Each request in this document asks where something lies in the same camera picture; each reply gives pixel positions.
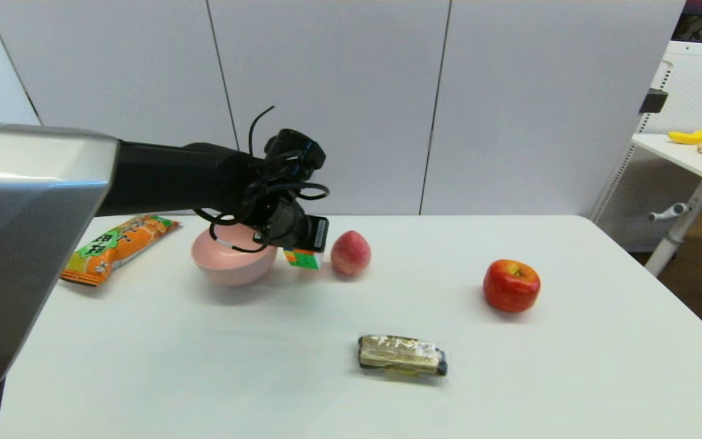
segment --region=pink bowl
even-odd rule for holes
[[[255,249],[254,231],[242,224],[216,226],[219,239],[231,242],[240,248]],[[207,230],[194,240],[191,258],[213,282],[227,287],[250,284],[264,276],[275,261],[275,247],[267,247],[259,253],[242,253],[226,247],[212,239]]]

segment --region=banana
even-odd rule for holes
[[[702,142],[702,130],[695,131],[694,133],[680,133],[679,131],[671,131],[668,133],[668,137],[671,141],[675,143],[681,143],[684,145],[697,145]]]

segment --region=peach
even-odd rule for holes
[[[346,276],[356,276],[370,265],[370,245],[355,230],[348,231],[332,245],[332,269]]]

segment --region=white shelf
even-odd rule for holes
[[[665,134],[635,134],[633,144],[702,177],[702,154],[695,145],[671,142]]]

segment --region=pegboard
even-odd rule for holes
[[[646,114],[638,133],[702,129],[702,43],[668,44],[652,87],[668,92],[659,113]]]
[[[642,115],[636,133],[702,129],[702,43],[672,41],[651,86],[668,92],[668,100],[662,112]],[[699,182],[693,173],[629,145],[591,219],[626,250],[651,251],[673,220],[652,223],[647,214],[685,202]]]

